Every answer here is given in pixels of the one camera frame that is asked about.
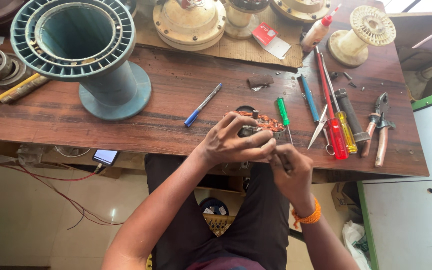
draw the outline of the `yellow stick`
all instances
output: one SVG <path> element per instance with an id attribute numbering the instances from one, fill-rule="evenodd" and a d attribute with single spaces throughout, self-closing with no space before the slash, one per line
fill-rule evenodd
<path id="1" fill-rule="evenodd" d="M 25 79 L 25 80 L 22 81 L 21 83 L 18 83 L 15 87 L 13 87 L 13 88 L 9 89 L 8 91 L 2 93 L 2 94 L 0 95 L 0 100 L 1 100 L 3 97 L 9 95 L 9 94 L 10 94 L 11 92 L 13 92 L 15 89 L 20 88 L 21 86 L 23 86 L 23 85 L 25 85 L 25 84 L 31 82 L 32 80 L 38 78 L 39 76 L 41 76 L 41 75 L 40 75 L 39 73 L 36 73 L 36 74 L 34 74 L 33 76 L 31 76 L 31 77 Z"/>

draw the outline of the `orange thread bracelet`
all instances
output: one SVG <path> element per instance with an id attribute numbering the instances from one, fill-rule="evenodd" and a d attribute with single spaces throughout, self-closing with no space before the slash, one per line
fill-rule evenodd
<path id="1" fill-rule="evenodd" d="M 296 229 L 298 228 L 298 222 L 304 223 L 304 224 L 313 224 L 313 223 L 318 222 L 319 218 L 321 218 L 321 205 L 319 205 L 318 200 L 316 200 L 316 197 L 314 198 L 314 202 L 316 205 L 316 207 L 315 207 L 316 209 L 315 209 L 314 213 L 312 213 L 310 216 L 308 216 L 306 218 L 300 218 L 296 214 L 296 211 L 293 209 L 291 214 L 293 214 L 293 217 L 296 220 L 293 224 Z"/>

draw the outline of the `copper winding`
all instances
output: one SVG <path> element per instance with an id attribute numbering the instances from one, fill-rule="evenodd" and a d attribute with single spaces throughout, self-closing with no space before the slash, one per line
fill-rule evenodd
<path id="1" fill-rule="evenodd" d="M 247 112 L 247 111 L 233 111 L 237 114 L 240 114 L 242 116 L 249 116 L 252 117 L 253 113 L 252 112 Z M 284 125 L 281 124 L 278 120 L 273 119 L 273 118 L 269 118 L 266 115 L 262 115 L 262 114 L 258 114 L 258 120 L 261 119 L 263 120 L 265 123 L 258 123 L 258 127 L 261 128 L 261 130 L 271 130 L 272 132 L 279 132 L 279 131 L 283 131 L 284 130 Z"/>

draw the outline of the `blue pen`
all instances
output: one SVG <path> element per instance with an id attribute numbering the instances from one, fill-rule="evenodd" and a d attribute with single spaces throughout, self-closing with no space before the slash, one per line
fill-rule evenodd
<path id="1" fill-rule="evenodd" d="M 301 81 L 303 81 L 304 93 L 306 93 L 306 99 L 308 100 L 309 109 L 311 110 L 312 118 L 315 122 L 319 121 L 319 113 L 315 105 L 315 101 L 313 100 L 313 94 L 309 90 L 308 83 L 304 78 L 303 74 L 301 74 Z"/>
<path id="2" fill-rule="evenodd" d="M 184 121 L 184 125 L 186 127 L 191 126 L 191 124 L 196 120 L 196 117 L 198 117 L 199 112 L 206 106 L 208 101 L 210 101 L 216 95 L 219 89 L 221 89 L 221 86 L 223 86 L 221 83 L 218 84 L 218 86 L 216 86 L 213 92 L 211 92 L 211 94 L 208 95 L 208 97 L 201 103 L 201 105 L 199 105 L 199 107 L 195 109 L 191 115 L 189 115 L 188 119 Z"/>

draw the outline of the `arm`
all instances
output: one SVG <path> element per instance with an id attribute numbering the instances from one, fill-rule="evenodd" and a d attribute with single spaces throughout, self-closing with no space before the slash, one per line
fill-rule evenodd
<path id="1" fill-rule="evenodd" d="M 239 138 L 237 133 L 243 125 L 254 126 L 257 122 L 230 113 L 208 132 L 183 164 L 124 222 L 106 251 L 103 270 L 146 269 L 146 260 L 159 237 L 209 169 L 222 162 L 263 159 L 274 150 L 273 132 Z"/>
<path id="2" fill-rule="evenodd" d="M 311 193 L 313 160 L 290 144 L 277 146 L 274 152 L 269 159 L 275 184 L 299 217 L 310 216 L 315 211 L 315 199 Z M 319 221 L 302 223 L 301 228 L 315 270 L 359 270 L 322 214 Z"/>

